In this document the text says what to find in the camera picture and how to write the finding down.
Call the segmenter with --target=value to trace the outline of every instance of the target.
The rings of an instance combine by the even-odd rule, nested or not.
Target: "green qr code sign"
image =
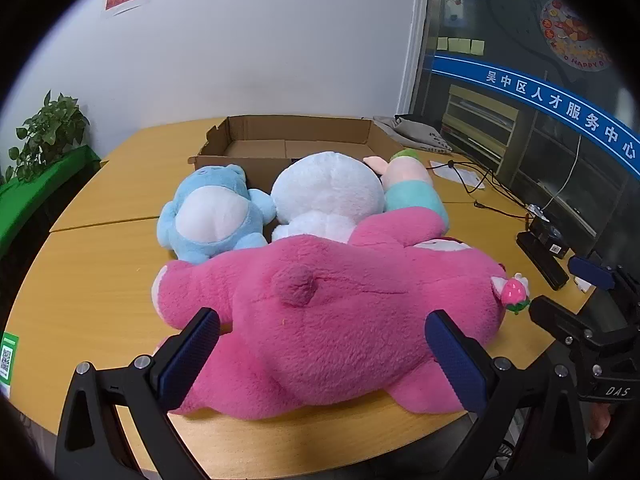
[[[0,344],[0,392],[9,397],[11,375],[14,372],[15,350],[18,348],[18,336],[4,332]]]

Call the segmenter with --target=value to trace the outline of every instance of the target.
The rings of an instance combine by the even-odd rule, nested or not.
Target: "blue gripper pad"
[[[616,283],[610,270],[603,269],[589,260],[572,256],[567,263],[569,272],[602,290],[611,290]]]
[[[211,310],[190,331],[158,379],[158,404],[176,410],[189,393],[220,336],[220,318]]]
[[[424,335],[464,409],[482,413],[488,402],[484,376],[437,312],[427,316]]]

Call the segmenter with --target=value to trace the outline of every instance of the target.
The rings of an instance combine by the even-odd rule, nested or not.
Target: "white plush toy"
[[[347,242],[356,224],[382,213],[385,193],[365,164],[335,152],[301,158],[276,179],[271,190],[280,224],[271,239],[310,234]]]

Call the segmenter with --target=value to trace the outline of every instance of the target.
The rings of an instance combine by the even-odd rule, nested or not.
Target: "blue banner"
[[[638,134],[576,94],[510,68],[447,54],[434,56],[431,71],[490,88],[552,116],[589,137],[640,179]]]

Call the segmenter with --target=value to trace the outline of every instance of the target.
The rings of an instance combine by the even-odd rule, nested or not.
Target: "metal screw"
[[[569,370],[564,365],[556,365],[554,372],[558,377],[567,377],[569,375]]]
[[[140,370],[142,370],[143,368],[148,367],[150,362],[151,362],[151,357],[149,357],[148,355],[139,355],[138,357],[136,357],[136,360],[133,361],[133,365],[136,368],[139,368]]]
[[[511,368],[511,361],[509,361],[506,357],[497,357],[494,359],[494,365],[498,370],[508,370]]]
[[[87,362],[87,361],[82,361],[77,367],[76,367],[76,373],[83,375],[85,373],[87,373],[89,371],[89,368],[91,368],[91,365]]]

